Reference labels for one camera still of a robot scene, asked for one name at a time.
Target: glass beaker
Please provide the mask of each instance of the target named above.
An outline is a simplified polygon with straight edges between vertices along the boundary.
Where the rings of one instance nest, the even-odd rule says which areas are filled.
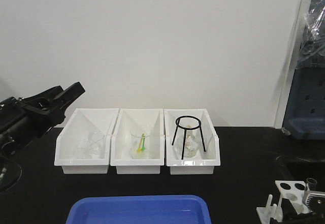
[[[105,151],[105,135],[101,132],[90,132],[87,139],[82,139],[77,146],[77,159],[102,159]]]
[[[152,128],[149,125],[134,125],[131,134],[131,157],[133,159],[150,158],[150,135]]]

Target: blue plastic basin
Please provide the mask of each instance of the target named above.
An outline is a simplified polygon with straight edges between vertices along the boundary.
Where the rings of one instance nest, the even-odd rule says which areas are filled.
[[[211,224],[206,203],[194,195],[85,198],[67,224]]]

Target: wire stand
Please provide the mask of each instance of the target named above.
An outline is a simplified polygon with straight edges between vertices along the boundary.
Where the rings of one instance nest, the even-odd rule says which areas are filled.
[[[185,127],[185,126],[180,126],[179,122],[182,118],[193,118],[196,121],[198,121],[198,125],[195,127]],[[174,145],[175,143],[175,138],[176,138],[176,134],[177,134],[177,129],[181,128],[184,129],[184,138],[183,138],[183,149],[182,149],[182,159],[184,159],[184,150],[185,150],[185,140],[186,140],[186,132],[187,130],[195,130],[195,129],[200,129],[200,133],[201,133],[201,139],[202,139],[202,144],[203,144],[203,150],[204,152],[206,152],[206,148],[205,148],[205,144],[204,144],[204,139],[203,139],[203,133],[202,133],[202,128],[201,128],[201,121],[196,118],[195,116],[180,116],[176,119],[175,121],[176,123],[176,129],[175,129],[175,133],[174,133],[174,137],[173,137],[173,143],[172,145]]]

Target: black countertop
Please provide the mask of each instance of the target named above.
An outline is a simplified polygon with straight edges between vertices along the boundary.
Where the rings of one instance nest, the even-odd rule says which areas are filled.
[[[296,141],[268,127],[216,127],[221,166],[213,175],[65,175],[54,166],[56,128],[34,140],[12,160],[23,168],[20,180],[0,194],[0,223],[64,224],[72,205],[85,197],[197,195],[214,224],[259,223],[256,207],[268,194],[277,201],[275,180],[285,179],[279,156],[325,158],[325,141]]]

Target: clear plastic bag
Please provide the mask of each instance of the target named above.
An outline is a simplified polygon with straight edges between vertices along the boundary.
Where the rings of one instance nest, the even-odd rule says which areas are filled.
[[[312,0],[297,68],[325,68],[325,0]]]

